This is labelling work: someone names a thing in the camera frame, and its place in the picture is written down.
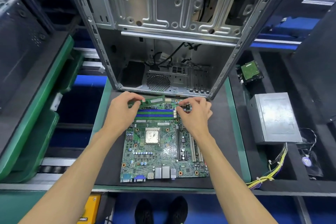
hand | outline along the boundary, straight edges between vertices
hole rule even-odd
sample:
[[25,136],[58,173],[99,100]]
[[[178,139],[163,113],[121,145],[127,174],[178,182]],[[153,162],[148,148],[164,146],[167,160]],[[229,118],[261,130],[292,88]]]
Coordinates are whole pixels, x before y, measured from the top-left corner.
[[186,103],[190,103],[192,106],[190,113],[184,112],[180,106],[176,107],[184,126],[196,140],[208,136],[208,119],[212,115],[211,103],[203,97],[194,97],[180,101],[179,105],[185,105]]
[[140,107],[140,101],[136,101],[132,108],[128,108],[127,103],[143,99],[143,96],[128,91],[112,99],[102,130],[120,136],[132,124]]

green tray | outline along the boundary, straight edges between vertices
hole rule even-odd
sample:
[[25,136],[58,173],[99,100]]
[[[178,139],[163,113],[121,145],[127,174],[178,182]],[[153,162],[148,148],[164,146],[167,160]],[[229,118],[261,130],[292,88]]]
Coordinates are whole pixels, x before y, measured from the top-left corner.
[[50,110],[50,107],[58,93],[64,94],[71,90],[83,59],[81,53],[71,52],[14,167],[2,180],[3,183],[24,182],[36,175],[59,120],[57,112]]
[[71,36],[68,36],[34,99],[24,114],[19,126],[16,128],[14,135],[0,159],[0,180],[4,179],[14,167],[24,144],[26,143],[34,124],[36,123],[53,86],[55,85],[56,79],[58,78],[64,63],[73,48],[73,45],[73,39]]

green circuit board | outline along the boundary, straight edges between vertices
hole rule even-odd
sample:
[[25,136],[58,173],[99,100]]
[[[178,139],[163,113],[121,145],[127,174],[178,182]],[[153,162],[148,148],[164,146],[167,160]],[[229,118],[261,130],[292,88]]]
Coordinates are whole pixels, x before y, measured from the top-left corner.
[[[178,102],[160,96],[141,103],[126,130],[120,182],[209,176],[202,153],[176,114]],[[191,111],[189,105],[183,108]]]

fan grille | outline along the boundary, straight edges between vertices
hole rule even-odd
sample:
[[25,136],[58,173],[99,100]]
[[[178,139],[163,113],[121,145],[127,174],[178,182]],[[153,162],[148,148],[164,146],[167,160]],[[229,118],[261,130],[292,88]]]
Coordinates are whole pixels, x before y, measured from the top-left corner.
[[153,91],[165,91],[170,87],[170,81],[168,77],[157,74],[148,78],[147,86]]

pcie slot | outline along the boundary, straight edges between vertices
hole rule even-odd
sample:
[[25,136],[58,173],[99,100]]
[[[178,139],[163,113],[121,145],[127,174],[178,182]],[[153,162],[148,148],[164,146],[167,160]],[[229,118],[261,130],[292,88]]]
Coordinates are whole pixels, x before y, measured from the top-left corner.
[[176,129],[176,134],[177,134],[177,138],[176,138],[176,145],[177,145],[177,159],[181,160],[181,148],[180,148],[180,130]]
[[191,150],[191,159],[193,162],[196,162],[196,154],[195,154],[195,141],[194,138],[189,134],[190,139],[190,150]]
[[197,146],[197,151],[198,151],[198,161],[203,162],[203,155],[201,153],[199,146]]

